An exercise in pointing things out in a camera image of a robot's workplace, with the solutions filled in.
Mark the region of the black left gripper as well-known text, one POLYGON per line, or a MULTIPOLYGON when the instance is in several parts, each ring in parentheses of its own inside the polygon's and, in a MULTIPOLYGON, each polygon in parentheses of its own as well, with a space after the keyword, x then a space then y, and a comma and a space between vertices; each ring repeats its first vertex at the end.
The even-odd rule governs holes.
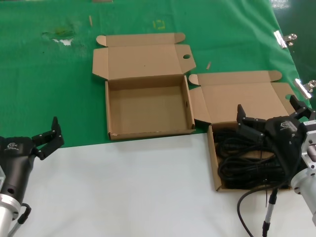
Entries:
POLYGON ((54 117, 51 130, 28 137, 0 138, 0 166, 5 174, 5 180, 0 193, 8 195, 17 201, 23 201, 30 173, 35 160, 35 144, 37 156, 46 159, 64 145, 64 139, 58 118, 54 117))

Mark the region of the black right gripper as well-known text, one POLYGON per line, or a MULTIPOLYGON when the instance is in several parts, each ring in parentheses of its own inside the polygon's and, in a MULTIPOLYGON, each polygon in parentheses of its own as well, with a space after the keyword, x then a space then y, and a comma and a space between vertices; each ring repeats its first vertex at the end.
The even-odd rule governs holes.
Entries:
POLYGON ((253 142, 263 142, 266 137, 285 174, 296 174, 300 168, 303 143, 298 132, 299 119, 306 117, 312 121, 313 110, 295 95, 290 96, 289 102, 294 109, 292 114, 268 120, 247 117, 242 105, 238 104, 237 132, 253 142))

